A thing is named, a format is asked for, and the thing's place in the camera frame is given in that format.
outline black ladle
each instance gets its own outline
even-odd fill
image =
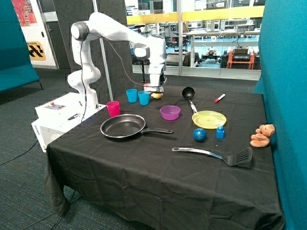
[[[182,96],[189,101],[193,112],[197,113],[196,107],[193,104],[193,102],[191,101],[191,99],[194,97],[194,95],[195,95],[195,91],[191,87],[186,87],[182,91]]]

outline yellow sign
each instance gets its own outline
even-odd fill
[[[46,55],[40,42],[27,42],[31,61],[45,61]]]

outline yellow beam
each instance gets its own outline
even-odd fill
[[[258,18],[263,16],[264,6],[234,7],[229,9],[183,12],[183,21],[219,20],[235,18]],[[128,16],[127,24],[150,24],[178,22],[178,12]]]
[[[159,13],[159,14],[149,14],[149,15],[138,15],[138,16],[128,16],[127,24],[150,24],[150,23],[169,23],[178,22],[179,15],[177,12],[174,13]]]
[[[183,12],[183,21],[219,20],[236,18],[259,18],[263,16],[264,6],[234,7],[228,9]]]

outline blue cup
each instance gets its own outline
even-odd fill
[[[149,103],[149,92],[147,91],[139,91],[139,100],[141,105],[148,105]]]
[[[126,90],[128,102],[135,103],[138,98],[138,91],[137,89],[128,89]]]

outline teddy bear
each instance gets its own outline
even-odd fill
[[[274,125],[261,125],[256,129],[256,134],[251,135],[250,145],[253,147],[265,147],[269,144],[271,136],[275,133]]]

